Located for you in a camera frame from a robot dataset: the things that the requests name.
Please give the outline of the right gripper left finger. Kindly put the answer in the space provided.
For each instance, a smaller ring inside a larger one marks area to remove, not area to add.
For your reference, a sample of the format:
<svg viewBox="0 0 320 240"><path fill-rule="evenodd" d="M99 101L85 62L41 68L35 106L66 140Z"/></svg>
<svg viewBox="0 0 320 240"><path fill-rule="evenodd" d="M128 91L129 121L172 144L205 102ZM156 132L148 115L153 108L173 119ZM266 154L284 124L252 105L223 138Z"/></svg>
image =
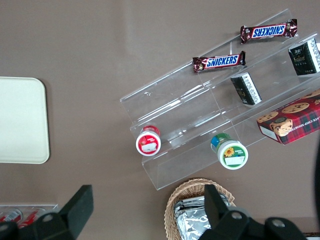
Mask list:
<svg viewBox="0 0 320 240"><path fill-rule="evenodd" d="M0 224L2 240L76 240L94 210L93 187L82 185L59 212L49 212L18 228L15 222Z"/></svg>

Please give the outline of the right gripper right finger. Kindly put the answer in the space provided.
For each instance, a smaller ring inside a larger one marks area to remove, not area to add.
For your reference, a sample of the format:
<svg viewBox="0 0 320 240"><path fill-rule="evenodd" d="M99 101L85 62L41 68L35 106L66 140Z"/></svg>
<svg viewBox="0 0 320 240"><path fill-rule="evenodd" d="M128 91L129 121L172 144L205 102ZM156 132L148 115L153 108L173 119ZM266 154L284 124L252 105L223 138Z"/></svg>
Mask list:
<svg viewBox="0 0 320 240"><path fill-rule="evenodd" d="M269 217L263 224L244 209L228 207L214 185L204 187L204 208L210 229L201 240L305 240L306 236L290 220Z"/></svg>

